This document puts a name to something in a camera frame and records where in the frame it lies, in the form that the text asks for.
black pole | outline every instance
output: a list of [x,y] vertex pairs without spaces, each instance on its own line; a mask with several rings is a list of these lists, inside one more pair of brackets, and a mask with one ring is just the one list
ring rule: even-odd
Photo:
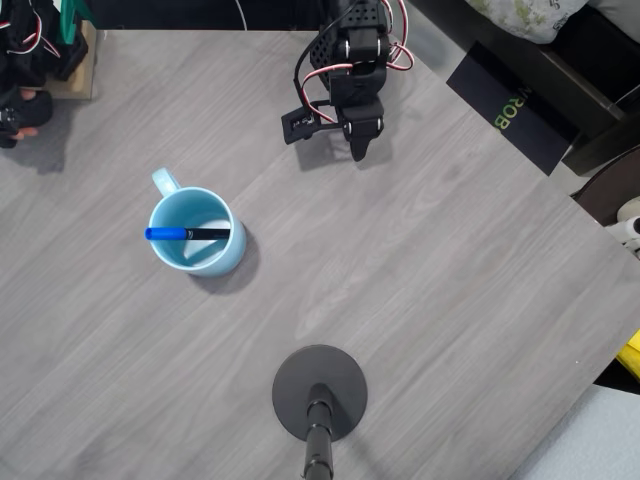
[[331,415],[333,395],[326,385],[311,387],[307,407],[307,453],[304,462],[306,480],[330,480],[333,478],[331,456]]

black round base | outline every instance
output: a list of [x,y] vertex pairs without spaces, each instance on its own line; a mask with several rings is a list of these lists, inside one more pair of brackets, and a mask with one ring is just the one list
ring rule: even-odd
[[317,383],[333,394],[332,440],[340,440],[356,428],[367,408],[364,374],[342,350],[314,345],[287,358],[273,381],[273,408],[284,428],[306,441],[309,391]]

pen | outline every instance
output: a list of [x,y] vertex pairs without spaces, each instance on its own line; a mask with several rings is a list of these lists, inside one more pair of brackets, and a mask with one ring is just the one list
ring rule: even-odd
[[147,240],[228,240],[228,228],[154,227],[144,231]]

white cloth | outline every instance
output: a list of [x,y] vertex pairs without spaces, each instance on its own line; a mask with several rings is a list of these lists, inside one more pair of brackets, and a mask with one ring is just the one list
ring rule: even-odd
[[640,0],[591,0],[589,5],[640,43]]
[[588,0],[466,0],[497,26],[535,43],[551,43]]

mug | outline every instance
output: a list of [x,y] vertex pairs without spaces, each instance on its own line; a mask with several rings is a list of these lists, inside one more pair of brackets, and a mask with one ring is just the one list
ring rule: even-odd
[[229,228],[227,240],[152,240],[156,255],[167,265],[200,277],[233,270],[247,243],[242,223],[215,193],[199,187],[182,188],[166,168],[153,181],[164,197],[151,214],[149,227]]

